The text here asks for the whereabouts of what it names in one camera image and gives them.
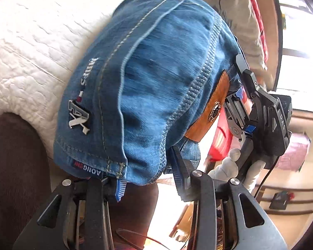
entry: blue denim jeans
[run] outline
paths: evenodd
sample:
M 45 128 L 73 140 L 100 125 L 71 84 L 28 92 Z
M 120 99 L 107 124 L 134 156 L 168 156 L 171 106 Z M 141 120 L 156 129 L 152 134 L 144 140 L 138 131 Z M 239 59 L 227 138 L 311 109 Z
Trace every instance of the blue denim jeans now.
M 111 175 L 144 185 L 182 147 L 224 70 L 229 93 L 241 83 L 241 50 L 221 17 L 202 0 L 124 0 L 89 47 L 62 97 L 54 160 L 77 177 Z M 69 100 L 89 113 L 87 134 L 68 122 Z M 185 158 L 198 163 L 197 143 Z

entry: black cable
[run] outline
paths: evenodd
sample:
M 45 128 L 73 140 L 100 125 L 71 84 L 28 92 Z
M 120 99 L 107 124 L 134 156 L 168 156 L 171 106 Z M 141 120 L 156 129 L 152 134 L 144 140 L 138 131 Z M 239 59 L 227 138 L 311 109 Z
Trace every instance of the black cable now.
M 268 171 L 268 173 L 265 175 L 265 177 L 263 178 L 259 188 L 257 188 L 256 193 L 254 195 L 254 198 L 256 199 L 257 195 L 259 194 L 263 184 L 265 183 L 266 179 L 268 178 L 268 176 L 270 175 L 271 171 L 274 169 L 274 167 L 276 166 L 277 162 L 278 162 L 279 156 L 277 157 L 277 159 L 275 160 L 274 164 L 272 165 L 272 167 L 270 168 L 270 170 Z
M 159 241 L 157 241 L 157 240 L 155 240 L 155 239 L 152 239 L 152 238 L 150 238 L 150 237 L 148 237 L 148 236 L 145 236 L 145 235 L 142 235 L 142 234 L 140 234 L 140 233 L 137 233 L 137 232 L 134 232 L 134 231 L 131 231 L 131 230 L 127 230 L 127 229 L 122 229 L 122 228 L 116 229 L 116 234 L 117 234 L 117 236 L 118 236 L 121 240 L 123 240 L 124 242 L 126 242 L 128 245 L 132 246 L 133 248 L 135 248 L 135 249 L 137 249 L 137 250 L 143 250 L 143 249 L 140 248 L 139 246 L 135 245 L 134 243 L 130 242 L 129 240 L 125 239 L 122 235 L 119 235 L 119 232 L 120 232 L 120 231 L 125 231 L 125 232 L 129 232 L 129 233 L 133 233 L 133 234 L 136 234 L 136 235 L 138 235 L 138 236 L 144 237 L 144 238 L 146 238 L 146 239 L 150 239 L 150 240 L 152 240 L 152 241 L 154 241 L 154 242 L 156 242 L 156 243 L 162 245 L 164 248 L 170 250 L 167 246 L 163 245 L 161 242 L 159 242 Z

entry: pink cloth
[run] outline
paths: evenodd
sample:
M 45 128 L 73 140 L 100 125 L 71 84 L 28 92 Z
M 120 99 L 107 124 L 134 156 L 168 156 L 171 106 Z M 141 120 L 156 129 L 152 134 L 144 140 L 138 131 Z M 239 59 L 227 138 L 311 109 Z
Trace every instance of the pink cloth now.
M 311 140 L 306 134 L 293 133 L 284 155 L 279 157 L 276 167 L 283 170 L 299 171 L 308 154 Z

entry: metal logo emblem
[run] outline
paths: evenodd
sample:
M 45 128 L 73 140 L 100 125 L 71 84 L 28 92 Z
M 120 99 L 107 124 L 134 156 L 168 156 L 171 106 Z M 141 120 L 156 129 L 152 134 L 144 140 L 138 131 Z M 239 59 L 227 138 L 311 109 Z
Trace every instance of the metal logo emblem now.
M 89 119 L 89 113 L 77 106 L 72 100 L 68 101 L 68 110 L 70 111 L 70 116 L 73 117 L 73 119 L 68 123 L 70 128 L 80 125 L 82 127 L 82 132 L 87 134 L 89 129 L 84 125 L 84 123 Z
M 212 122 L 216 119 L 221 109 L 220 102 L 216 102 L 214 107 L 211 110 L 211 113 L 209 115 L 209 121 Z

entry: red object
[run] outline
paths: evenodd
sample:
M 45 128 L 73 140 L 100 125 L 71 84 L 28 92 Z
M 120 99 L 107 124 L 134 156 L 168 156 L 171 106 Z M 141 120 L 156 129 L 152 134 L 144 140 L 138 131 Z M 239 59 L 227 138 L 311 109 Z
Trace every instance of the red object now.
M 289 201 L 291 201 L 295 198 L 295 195 L 294 195 L 294 193 L 291 192 L 291 193 L 287 193 L 287 197 L 288 197 Z
M 219 115 L 216 133 L 209 150 L 211 161 L 221 161 L 227 156 L 230 150 L 232 137 L 233 135 L 228 129 L 224 108 L 222 108 Z
M 255 12 L 255 17 L 257 19 L 257 22 L 259 24 L 259 28 L 260 28 L 260 32 L 261 32 L 261 42 L 262 42 L 262 48 L 263 48 L 263 53 L 264 53 L 264 62 L 266 63 L 268 60 L 268 48 L 267 48 L 267 44 L 265 41 L 265 34 L 264 34 L 264 27 L 263 27 L 263 22 L 262 22 L 262 17 L 261 17 L 261 13 L 259 10 L 259 6 L 257 4 L 256 0 L 250 0 Z

